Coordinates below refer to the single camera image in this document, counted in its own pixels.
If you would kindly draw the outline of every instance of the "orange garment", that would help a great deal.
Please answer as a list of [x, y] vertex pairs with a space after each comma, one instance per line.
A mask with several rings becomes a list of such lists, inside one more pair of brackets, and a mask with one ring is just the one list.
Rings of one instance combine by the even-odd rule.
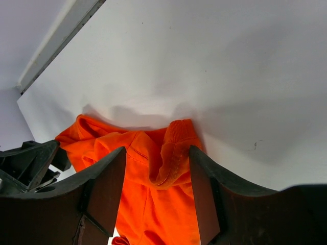
[[125, 146], [126, 172], [112, 244], [199, 245], [189, 147], [201, 147], [192, 121], [128, 131], [80, 115], [56, 137], [76, 171]]

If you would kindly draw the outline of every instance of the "white backdrop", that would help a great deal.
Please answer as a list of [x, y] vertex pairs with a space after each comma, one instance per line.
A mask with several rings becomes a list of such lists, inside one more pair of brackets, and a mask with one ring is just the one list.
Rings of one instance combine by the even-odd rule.
[[106, 1], [18, 101], [37, 141], [80, 113], [190, 117], [215, 161], [283, 189], [327, 183], [325, 0]]

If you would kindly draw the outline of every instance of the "white wall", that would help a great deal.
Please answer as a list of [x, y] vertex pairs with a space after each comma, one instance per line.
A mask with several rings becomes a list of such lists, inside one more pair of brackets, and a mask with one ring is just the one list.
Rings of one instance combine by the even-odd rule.
[[21, 147], [24, 141], [34, 140], [19, 110], [16, 88], [0, 90], [0, 151]]
[[0, 1], [0, 89], [16, 86], [68, 1], [74, 0]]
[[43, 72], [53, 57], [71, 40], [72, 33], [78, 32], [83, 24], [89, 20], [87, 13], [92, 9], [96, 11], [100, 5], [99, 2], [98, 0], [66, 0], [56, 20], [18, 80], [17, 87], [21, 92], [28, 89], [35, 77]]
[[327, 1], [106, 1], [20, 98], [46, 141], [87, 113], [121, 127], [191, 117], [254, 183], [327, 183]]

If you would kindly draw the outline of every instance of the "orange sweatshirt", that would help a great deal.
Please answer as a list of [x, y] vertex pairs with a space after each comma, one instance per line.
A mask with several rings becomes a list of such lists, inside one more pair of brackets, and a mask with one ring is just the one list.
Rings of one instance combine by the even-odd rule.
[[167, 128], [128, 131], [80, 115], [56, 137], [75, 170], [96, 163], [120, 146], [126, 172], [112, 244], [199, 245], [189, 147], [201, 147], [191, 120]]

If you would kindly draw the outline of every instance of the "white ceiling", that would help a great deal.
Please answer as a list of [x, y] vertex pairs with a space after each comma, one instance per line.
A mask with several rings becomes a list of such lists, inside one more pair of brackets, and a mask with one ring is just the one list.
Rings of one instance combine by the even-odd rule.
[[16, 85], [67, 1], [0, 1], [0, 90]]

